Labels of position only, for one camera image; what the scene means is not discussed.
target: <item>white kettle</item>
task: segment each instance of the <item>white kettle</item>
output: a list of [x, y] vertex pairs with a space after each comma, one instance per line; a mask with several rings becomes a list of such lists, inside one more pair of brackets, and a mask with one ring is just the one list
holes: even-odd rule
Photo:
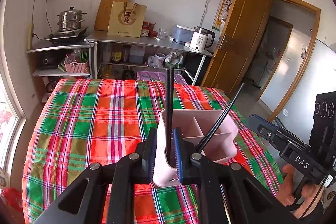
[[[212, 38], [210, 44], [207, 45], [209, 34], [212, 36]], [[193, 38], [191, 39], [189, 48], [195, 52], [203, 52], [205, 48], [209, 48], [212, 46], [214, 40], [215, 40], [215, 33], [213, 31], [201, 27], [195, 27], [195, 32]]]

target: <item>paper bag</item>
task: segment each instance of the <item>paper bag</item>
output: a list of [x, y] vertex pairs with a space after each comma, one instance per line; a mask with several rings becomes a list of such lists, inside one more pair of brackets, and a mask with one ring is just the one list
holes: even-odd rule
[[146, 8], [137, 3], [114, 1], [107, 34], [140, 37]]

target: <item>plaid tablecloth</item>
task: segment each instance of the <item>plaid tablecloth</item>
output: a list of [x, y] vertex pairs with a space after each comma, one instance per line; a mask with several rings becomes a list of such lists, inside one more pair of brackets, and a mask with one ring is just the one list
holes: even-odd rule
[[[225, 109], [221, 90], [174, 86], [174, 109]], [[61, 80], [36, 124], [22, 179], [26, 223], [33, 223], [92, 162], [107, 165], [133, 152], [164, 108], [161, 83], [120, 80]], [[237, 161], [275, 195], [282, 177], [255, 133], [235, 107]], [[194, 186], [135, 186], [137, 223], [197, 223]], [[103, 222], [106, 219], [106, 206]]]

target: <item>metal bolt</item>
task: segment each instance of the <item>metal bolt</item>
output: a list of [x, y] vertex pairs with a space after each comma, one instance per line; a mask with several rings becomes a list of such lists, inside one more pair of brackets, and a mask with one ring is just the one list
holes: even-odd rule
[[90, 169], [91, 170], [97, 170], [100, 167], [100, 164], [97, 162], [91, 163], [90, 164]]
[[238, 170], [241, 169], [242, 166], [241, 166], [239, 163], [237, 163], [237, 162], [233, 162], [233, 163], [230, 165], [230, 167], [231, 167], [233, 170], [238, 171]]
[[193, 154], [191, 155], [191, 158], [192, 158], [193, 160], [200, 160], [201, 157], [202, 157], [202, 155], [201, 155], [200, 153], [193, 153]]
[[138, 153], [132, 153], [129, 155], [129, 158], [131, 160], [137, 160], [139, 158], [139, 154]]

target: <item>cutting board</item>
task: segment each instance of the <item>cutting board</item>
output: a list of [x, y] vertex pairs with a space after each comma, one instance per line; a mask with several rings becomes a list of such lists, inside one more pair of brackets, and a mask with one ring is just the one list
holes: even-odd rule
[[96, 16], [96, 22], [94, 24], [95, 30], [108, 30], [113, 1], [129, 2], [130, 0], [101, 0]]

